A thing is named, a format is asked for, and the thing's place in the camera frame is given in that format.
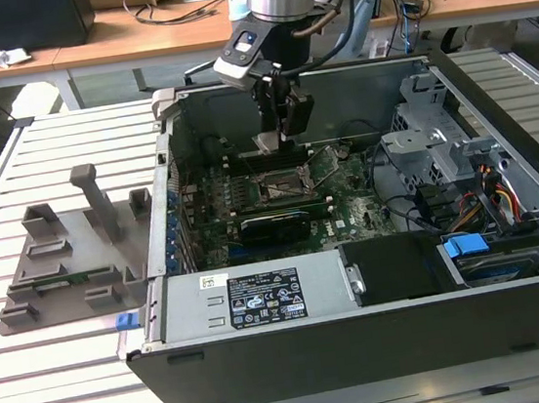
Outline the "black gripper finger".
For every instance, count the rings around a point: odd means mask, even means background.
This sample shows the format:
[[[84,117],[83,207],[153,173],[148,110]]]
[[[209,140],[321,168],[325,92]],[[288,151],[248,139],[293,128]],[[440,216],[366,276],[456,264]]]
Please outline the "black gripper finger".
[[[277,96],[275,101],[279,149],[284,151],[294,144],[293,137],[307,129],[314,108],[314,98],[294,83]]]
[[[286,114],[283,78],[262,79],[253,88],[254,101],[261,118],[261,132],[281,132],[282,118]]]

